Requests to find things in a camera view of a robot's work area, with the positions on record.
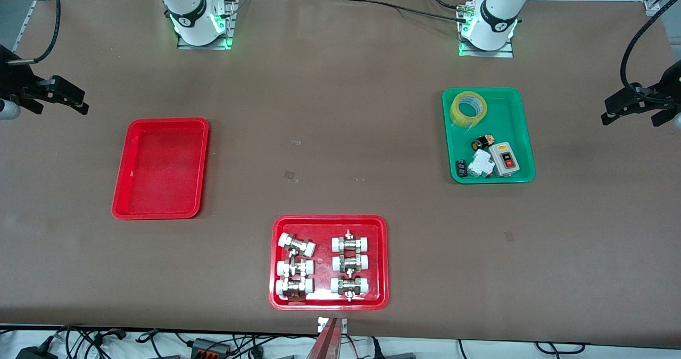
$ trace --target brown tabletop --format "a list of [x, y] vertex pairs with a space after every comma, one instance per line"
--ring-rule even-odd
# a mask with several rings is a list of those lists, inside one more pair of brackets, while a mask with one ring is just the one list
[[[599, 119], [642, 4], [530, 1], [513, 59], [459, 57], [453, 23], [370, 3], [251, 0], [227, 52], [177, 51], [162, 13], [63, 0], [34, 72], [76, 83], [92, 109], [0, 124], [2, 322], [312, 333], [342, 315], [355, 335], [678, 345], [681, 141], [647, 115]], [[21, 56], [43, 51], [53, 20], [39, 3]], [[630, 79], [651, 85], [673, 61], [655, 24]], [[519, 90], [533, 182], [453, 182], [449, 87]], [[170, 116], [211, 123], [200, 213], [116, 220], [128, 124]], [[383, 216], [388, 306], [275, 311], [270, 238], [286, 213]]]

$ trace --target metal valve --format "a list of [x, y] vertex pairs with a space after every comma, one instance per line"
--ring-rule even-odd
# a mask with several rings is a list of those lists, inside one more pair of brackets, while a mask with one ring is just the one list
[[286, 298], [299, 298], [305, 294], [314, 292], [314, 283], [312, 278], [300, 279], [294, 281], [292, 279], [284, 278], [277, 279], [277, 294], [285, 296]]
[[345, 295], [349, 302], [355, 296], [368, 293], [369, 283], [366, 278], [331, 278], [331, 292], [338, 293], [338, 295]]
[[309, 240], [299, 240], [295, 235], [289, 233], [282, 233], [279, 237], [279, 246], [288, 250], [291, 255], [298, 255], [302, 253], [306, 257], [312, 257], [316, 245]]
[[314, 274], [314, 261], [302, 258], [300, 262], [296, 262], [295, 257], [290, 257], [288, 260], [277, 262], [277, 275], [292, 277], [298, 274], [300, 277]]
[[369, 268], [369, 258], [366, 254], [359, 254], [354, 257], [340, 255], [338, 257], [332, 257], [331, 264], [333, 265], [334, 271], [345, 272], [349, 277], [352, 277], [352, 274], [354, 274], [355, 271], [362, 271]]
[[360, 253], [365, 253], [367, 251], [367, 238], [362, 237], [356, 239], [350, 230], [348, 230], [344, 236], [338, 238], [331, 238], [331, 250], [334, 253], [340, 253], [343, 255], [345, 250], [355, 250], [359, 255]]

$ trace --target roll of yellow tape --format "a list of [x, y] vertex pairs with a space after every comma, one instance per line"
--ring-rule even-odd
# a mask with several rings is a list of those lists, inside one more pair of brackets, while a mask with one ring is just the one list
[[[467, 104], [475, 109], [475, 116], [469, 117], [461, 112], [459, 105]], [[481, 95], [469, 90], [456, 95], [450, 106], [450, 119], [458, 127], [471, 128], [476, 126], [487, 114], [487, 103]]]

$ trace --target red tray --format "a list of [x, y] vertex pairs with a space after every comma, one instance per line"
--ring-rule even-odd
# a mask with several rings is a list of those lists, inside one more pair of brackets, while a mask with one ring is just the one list
[[[331, 238], [345, 235], [346, 231], [356, 237], [366, 237], [369, 269], [357, 273], [367, 278], [369, 292], [357, 296], [351, 302], [347, 298], [331, 293], [331, 278], [340, 276], [333, 272], [331, 257], [338, 253], [331, 251]], [[279, 247], [279, 236], [292, 233], [297, 239], [309, 239], [317, 244], [314, 261], [314, 292], [304, 300], [288, 301], [275, 292], [277, 261], [288, 258], [289, 252]], [[387, 276], [387, 225], [377, 215], [282, 215], [272, 228], [272, 255], [270, 257], [270, 305], [277, 310], [379, 310], [389, 299]]]
[[184, 219], [199, 211], [209, 122], [139, 119], [127, 129], [111, 213], [118, 219]]

